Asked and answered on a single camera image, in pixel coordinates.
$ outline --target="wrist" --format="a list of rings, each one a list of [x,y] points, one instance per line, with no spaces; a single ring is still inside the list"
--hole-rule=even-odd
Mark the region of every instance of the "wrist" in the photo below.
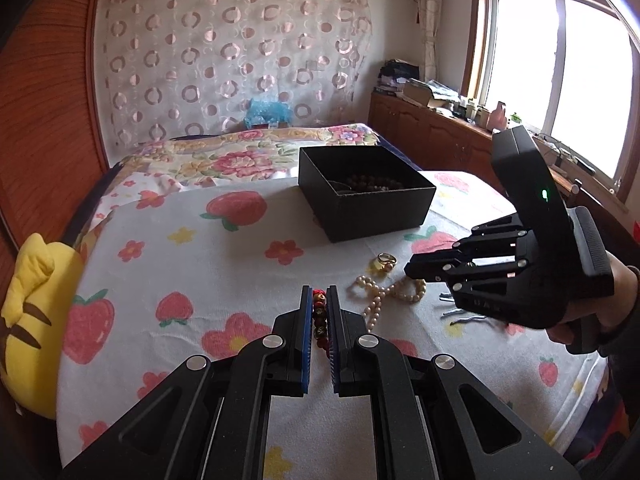
[[[638,276],[622,264],[613,265],[614,295],[597,312],[603,333],[613,332],[629,316],[638,300]]]

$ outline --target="open black box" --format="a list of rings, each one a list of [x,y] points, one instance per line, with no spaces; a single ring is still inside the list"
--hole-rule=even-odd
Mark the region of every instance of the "open black box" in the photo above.
[[[383,176],[405,189],[339,194],[328,182],[353,174]],[[298,185],[332,242],[419,227],[436,187],[381,146],[300,148]]]

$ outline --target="person's arm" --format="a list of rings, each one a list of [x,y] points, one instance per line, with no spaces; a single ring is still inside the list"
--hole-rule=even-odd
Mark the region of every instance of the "person's arm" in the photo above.
[[[622,396],[629,426],[640,415],[640,298],[638,281],[640,270],[625,267],[609,254],[615,288],[609,298],[573,301],[567,308],[564,322],[596,314],[601,325],[600,348],[609,358],[613,381]],[[573,333],[565,324],[547,330],[549,339],[562,344],[573,340]]]

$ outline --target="gold ring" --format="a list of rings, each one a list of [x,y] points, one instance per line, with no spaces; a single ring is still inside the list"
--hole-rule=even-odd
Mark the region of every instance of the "gold ring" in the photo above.
[[[396,257],[389,253],[380,253],[377,260],[380,263],[380,266],[382,266],[381,270],[384,270],[385,272],[391,272],[398,262]]]

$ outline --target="pink bottle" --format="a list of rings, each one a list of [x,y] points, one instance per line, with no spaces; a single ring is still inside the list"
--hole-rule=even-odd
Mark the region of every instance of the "pink bottle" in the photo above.
[[[507,129],[507,115],[506,106],[502,101],[498,101],[498,106],[489,115],[489,121],[486,124],[486,129],[490,132],[494,130],[506,130]]]

